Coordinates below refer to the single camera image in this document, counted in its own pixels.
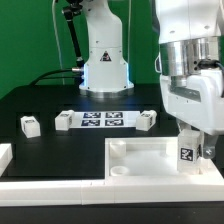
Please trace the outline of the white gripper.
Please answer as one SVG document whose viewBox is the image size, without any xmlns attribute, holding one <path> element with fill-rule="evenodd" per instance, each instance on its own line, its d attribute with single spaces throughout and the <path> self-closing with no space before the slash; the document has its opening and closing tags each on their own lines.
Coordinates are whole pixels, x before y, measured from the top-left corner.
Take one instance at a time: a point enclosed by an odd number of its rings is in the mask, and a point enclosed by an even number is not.
<svg viewBox="0 0 224 224">
<path fill-rule="evenodd" d="M 202 157 L 215 157 L 217 137 L 224 134 L 224 76 L 221 70 L 202 70 L 186 78 L 185 87 L 171 91 L 169 76 L 160 76 L 160 87 L 166 112 L 177 118 L 178 130 L 191 126 L 205 132 Z"/>
</svg>

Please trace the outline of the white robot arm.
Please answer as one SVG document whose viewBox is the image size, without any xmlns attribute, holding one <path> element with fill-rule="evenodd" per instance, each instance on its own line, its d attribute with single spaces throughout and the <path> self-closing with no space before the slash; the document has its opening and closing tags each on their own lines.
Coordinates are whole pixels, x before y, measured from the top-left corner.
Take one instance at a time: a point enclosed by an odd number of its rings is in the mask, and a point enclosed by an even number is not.
<svg viewBox="0 0 224 224">
<path fill-rule="evenodd" d="M 80 84 L 83 94 L 119 95 L 134 88 L 129 63 L 137 50 L 157 50 L 155 68 L 166 112 L 181 128 L 202 132 L 202 156 L 215 153 L 224 134 L 224 72 L 219 38 L 224 35 L 224 0 L 148 0 L 151 19 L 129 25 L 139 35 L 121 46 L 121 21 L 108 0 L 83 0 L 87 22 L 89 58 Z"/>
</svg>

